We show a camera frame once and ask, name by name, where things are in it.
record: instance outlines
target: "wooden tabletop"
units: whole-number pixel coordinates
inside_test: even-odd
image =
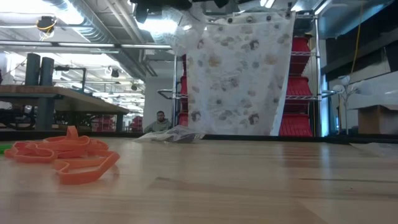
[[[76,91],[54,86],[24,86],[24,85],[2,85],[0,86],[0,101],[16,103],[20,105],[37,106],[35,95],[61,96],[55,100],[57,111],[84,111],[111,114],[128,114],[129,110],[99,98],[78,93]]]
[[[352,146],[103,139],[121,159],[97,182],[0,157],[1,223],[398,222],[398,158]]]

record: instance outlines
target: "red stackable bin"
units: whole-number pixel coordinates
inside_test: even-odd
[[[312,96],[307,77],[289,77],[287,96]],[[308,113],[308,100],[286,100],[284,113]]]
[[[310,117],[307,114],[284,114],[279,136],[312,137]]]
[[[188,95],[187,76],[181,77],[181,94]],[[181,111],[188,111],[188,98],[181,98]]]
[[[292,43],[293,52],[311,52],[308,47],[308,39],[306,37],[294,37]],[[301,76],[310,60],[309,55],[292,55],[290,58],[289,76]]]
[[[178,124],[188,127],[188,113],[180,113],[178,115]]]

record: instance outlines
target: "green object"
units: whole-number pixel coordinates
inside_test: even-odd
[[[12,144],[7,144],[7,145],[0,145],[0,155],[4,154],[4,151],[6,149],[10,149],[12,147]]]

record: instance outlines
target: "patterned fabric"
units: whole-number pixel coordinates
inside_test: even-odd
[[[278,135],[295,14],[241,14],[208,24],[187,54],[189,127]]]

